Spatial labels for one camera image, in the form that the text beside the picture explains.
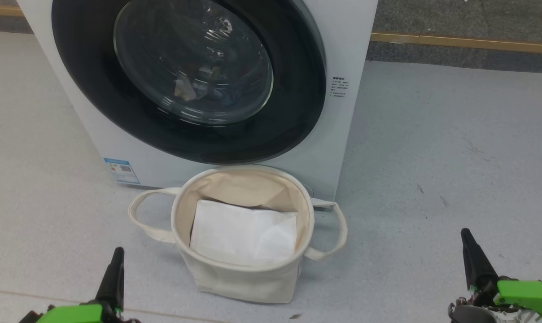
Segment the basket handle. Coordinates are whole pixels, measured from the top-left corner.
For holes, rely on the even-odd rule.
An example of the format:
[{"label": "basket handle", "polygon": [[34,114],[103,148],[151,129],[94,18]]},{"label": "basket handle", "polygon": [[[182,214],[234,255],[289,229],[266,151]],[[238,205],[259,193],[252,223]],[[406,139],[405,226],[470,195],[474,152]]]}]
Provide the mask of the basket handle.
[{"label": "basket handle", "polygon": [[336,202],[323,201],[316,198],[311,198],[310,200],[313,206],[330,207],[337,214],[337,218],[339,218],[339,239],[337,240],[337,245],[335,245],[333,250],[329,252],[322,252],[318,251],[317,249],[313,249],[312,247],[308,247],[305,250],[304,255],[307,258],[318,261],[329,257],[330,255],[341,250],[341,248],[345,246],[345,243],[347,243],[347,221],[345,221],[343,211],[341,211],[341,208]]},{"label": "basket handle", "polygon": [[155,240],[174,244],[175,238],[173,237],[173,232],[171,232],[171,230],[164,230],[164,229],[157,229],[156,227],[150,227],[149,225],[145,225],[141,223],[137,217],[136,210],[138,206],[140,206],[140,204],[144,202],[144,200],[148,198],[148,196],[152,194],[156,194],[156,193],[163,193],[163,194],[168,194],[170,196],[177,196],[177,194],[181,193],[181,188],[162,188],[160,190],[150,190],[150,191],[145,191],[139,194],[138,196],[134,198],[134,200],[129,205],[129,209],[127,211],[127,213],[129,214],[129,219],[131,219],[131,222],[135,223],[138,227],[141,227],[145,231],[145,233],[147,233],[147,235],[154,238]]}]

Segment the gold trim strip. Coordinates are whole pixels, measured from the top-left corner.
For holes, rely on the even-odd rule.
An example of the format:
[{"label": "gold trim strip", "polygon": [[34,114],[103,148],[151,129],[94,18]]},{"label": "gold trim strip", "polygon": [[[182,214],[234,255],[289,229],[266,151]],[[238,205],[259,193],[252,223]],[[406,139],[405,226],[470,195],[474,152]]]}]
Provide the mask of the gold trim strip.
[{"label": "gold trim strip", "polygon": [[23,12],[19,7],[0,6],[0,16],[23,17]]},{"label": "gold trim strip", "polygon": [[[0,16],[23,17],[19,7],[0,6]],[[446,35],[415,35],[402,33],[388,33],[375,31],[371,34],[371,41],[382,41],[395,44],[420,44],[450,47],[466,47],[480,49],[494,49],[497,51],[541,53],[542,43],[528,43],[525,41],[511,41],[502,39],[480,39],[466,37],[452,37]]]}]

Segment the white paper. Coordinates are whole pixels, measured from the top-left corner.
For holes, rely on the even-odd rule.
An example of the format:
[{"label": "white paper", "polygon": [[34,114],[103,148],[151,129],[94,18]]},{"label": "white paper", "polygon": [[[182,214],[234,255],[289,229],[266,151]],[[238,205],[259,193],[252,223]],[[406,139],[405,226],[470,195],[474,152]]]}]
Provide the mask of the white paper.
[{"label": "white paper", "polygon": [[297,212],[199,200],[189,247],[220,262],[268,266],[293,256],[296,239]]}]

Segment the beige fabric basket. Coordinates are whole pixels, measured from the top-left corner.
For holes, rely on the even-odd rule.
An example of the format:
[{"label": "beige fabric basket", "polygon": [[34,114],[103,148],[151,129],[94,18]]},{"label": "beige fabric basket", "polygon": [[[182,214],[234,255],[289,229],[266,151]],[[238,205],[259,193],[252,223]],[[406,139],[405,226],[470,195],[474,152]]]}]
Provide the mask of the beige fabric basket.
[{"label": "beige fabric basket", "polygon": [[[171,231],[149,227],[138,219],[137,207],[154,193],[176,197],[171,210]],[[272,266],[238,266],[206,258],[191,250],[189,241],[198,200],[281,212],[297,211],[294,255]],[[329,252],[309,247],[315,224],[314,206],[331,207],[339,219],[339,239]],[[143,192],[129,206],[129,217],[150,237],[177,245],[201,292],[260,303],[291,302],[302,257],[322,260],[339,251],[347,241],[347,224],[337,203],[311,198],[293,176],[275,168],[257,165],[214,168],[197,174],[182,188]]]}]

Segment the washing machine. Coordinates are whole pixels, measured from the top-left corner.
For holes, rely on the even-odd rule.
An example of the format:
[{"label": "washing machine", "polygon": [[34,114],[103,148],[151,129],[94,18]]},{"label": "washing machine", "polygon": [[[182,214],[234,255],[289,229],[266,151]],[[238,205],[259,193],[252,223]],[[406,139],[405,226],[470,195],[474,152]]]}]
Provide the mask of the washing machine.
[{"label": "washing machine", "polygon": [[263,164],[334,199],[377,0],[18,2],[117,182]]}]

